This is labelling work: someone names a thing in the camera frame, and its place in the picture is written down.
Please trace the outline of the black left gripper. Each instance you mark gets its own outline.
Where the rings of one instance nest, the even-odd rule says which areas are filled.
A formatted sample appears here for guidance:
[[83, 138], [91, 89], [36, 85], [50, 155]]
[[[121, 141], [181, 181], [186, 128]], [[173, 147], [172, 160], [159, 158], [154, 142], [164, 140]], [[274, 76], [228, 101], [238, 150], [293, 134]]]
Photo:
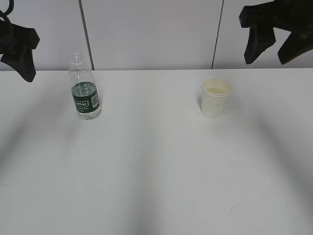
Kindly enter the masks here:
[[[15, 70], [26, 82], [32, 82], [36, 75], [32, 49], [36, 49], [40, 38], [34, 28], [0, 22], [0, 53], [4, 54], [1, 62]], [[15, 47], [21, 50], [12, 52]]]

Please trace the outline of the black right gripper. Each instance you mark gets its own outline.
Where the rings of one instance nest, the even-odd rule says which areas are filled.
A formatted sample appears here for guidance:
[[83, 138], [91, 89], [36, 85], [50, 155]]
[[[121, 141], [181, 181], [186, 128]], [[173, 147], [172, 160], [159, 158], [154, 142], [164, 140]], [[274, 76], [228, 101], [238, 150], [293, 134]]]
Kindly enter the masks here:
[[245, 5], [239, 15], [242, 28], [249, 27], [244, 53], [252, 64], [276, 42], [274, 29], [291, 32], [278, 51], [282, 65], [313, 49], [313, 2], [311, 0], [273, 0]]

